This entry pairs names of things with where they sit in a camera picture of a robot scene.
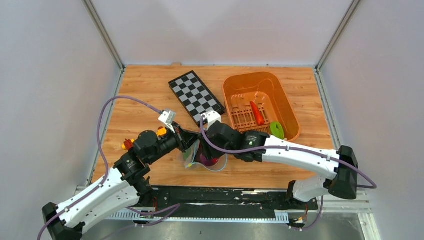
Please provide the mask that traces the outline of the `purple toy onion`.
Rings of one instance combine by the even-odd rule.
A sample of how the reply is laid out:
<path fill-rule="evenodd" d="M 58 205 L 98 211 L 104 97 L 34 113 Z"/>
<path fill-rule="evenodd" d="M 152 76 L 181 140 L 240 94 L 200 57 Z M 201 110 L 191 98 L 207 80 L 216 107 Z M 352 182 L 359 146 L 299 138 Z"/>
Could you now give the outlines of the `purple toy onion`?
<path fill-rule="evenodd" d="M 211 167 L 211 166 L 216 165 L 216 164 L 219 162 L 219 158 L 211 158 L 211 159 L 208 159 L 206 156 L 201 155 L 201 156 L 200 156 L 200 161 L 201 161 L 201 163 L 202 163 L 204 166 L 206 166 L 206 167 Z"/>

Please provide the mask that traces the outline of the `clear zip top bag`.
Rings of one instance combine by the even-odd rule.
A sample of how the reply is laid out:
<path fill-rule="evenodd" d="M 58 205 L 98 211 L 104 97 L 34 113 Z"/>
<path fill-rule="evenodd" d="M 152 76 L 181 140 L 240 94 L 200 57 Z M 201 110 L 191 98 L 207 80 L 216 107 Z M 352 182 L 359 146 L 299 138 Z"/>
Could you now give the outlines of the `clear zip top bag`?
<path fill-rule="evenodd" d="M 178 159 L 183 162 L 186 169 L 192 170 L 203 167 L 211 172 L 220 172 L 224 170 L 228 163 L 228 155 L 225 154 L 220 158 L 208 160 L 202 154 L 200 141 L 196 141 L 188 150 L 178 155 Z"/>

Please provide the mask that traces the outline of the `green toy pepper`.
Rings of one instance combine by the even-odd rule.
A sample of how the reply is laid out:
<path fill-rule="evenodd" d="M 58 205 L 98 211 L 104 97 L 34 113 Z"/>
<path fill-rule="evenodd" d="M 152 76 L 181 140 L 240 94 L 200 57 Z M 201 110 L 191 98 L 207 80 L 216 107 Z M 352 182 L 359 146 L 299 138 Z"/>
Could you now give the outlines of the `green toy pepper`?
<path fill-rule="evenodd" d="M 194 157 L 196 156 L 197 148 L 195 146 L 192 146 L 188 150 L 182 153 L 182 159 L 184 162 L 192 163 Z"/>

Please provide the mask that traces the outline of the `orange plastic basket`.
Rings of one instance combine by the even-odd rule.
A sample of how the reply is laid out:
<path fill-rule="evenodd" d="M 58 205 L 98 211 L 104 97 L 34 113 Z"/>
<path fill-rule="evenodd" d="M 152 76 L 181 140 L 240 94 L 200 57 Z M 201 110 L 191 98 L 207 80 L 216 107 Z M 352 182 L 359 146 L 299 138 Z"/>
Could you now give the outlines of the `orange plastic basket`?
<path fill-rule="evenodd" d="M 270 72 L 254 72 L 231 76 L 222 85 L 230 125 L 243 133 L 256 130 L 271 134 L 270 123 L 279 122 L 284 139 L 295 141 L 300 124 L 279 78 Z M 250 102 L 254 102 L 265 124 L 257 125 Z"/>

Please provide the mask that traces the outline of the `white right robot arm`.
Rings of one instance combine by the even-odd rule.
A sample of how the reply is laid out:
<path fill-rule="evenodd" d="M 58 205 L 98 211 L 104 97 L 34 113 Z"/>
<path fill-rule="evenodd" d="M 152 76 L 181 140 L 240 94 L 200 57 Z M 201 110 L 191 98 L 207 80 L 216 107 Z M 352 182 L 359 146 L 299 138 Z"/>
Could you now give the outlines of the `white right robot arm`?
<path fill-rule="evenodd" d="M 278 163 L 314 172 L 314 177 L 289 183 L 285 201 L 292 209 L 324 195 L 357 198 L 359 164 L 349 146 L 338 150 L 308 147 L 261 131 L 241 133 L 219 121 L 202 130 L 200 139 L 208 159 L 228 154 L 244 162 Z"/>

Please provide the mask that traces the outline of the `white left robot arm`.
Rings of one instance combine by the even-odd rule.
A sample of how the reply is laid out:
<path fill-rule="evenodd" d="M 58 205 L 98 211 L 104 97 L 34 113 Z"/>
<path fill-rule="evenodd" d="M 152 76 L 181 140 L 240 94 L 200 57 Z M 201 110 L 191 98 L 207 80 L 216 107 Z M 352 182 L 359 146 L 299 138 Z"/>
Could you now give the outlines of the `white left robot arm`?
<path fill-rule="evenodd" d="M 42 208 L 45 229 L 54 240 L 80 240 L 88 229 L 121 209 L 149 206 L 153 188 L 145 176 L 150 165 L 175 149 L 184 153 L 198 139 L 199 133 L 176 122 L 171 129 L 141 132 L 98 181 L 67 201 L 50 202 Z"/>

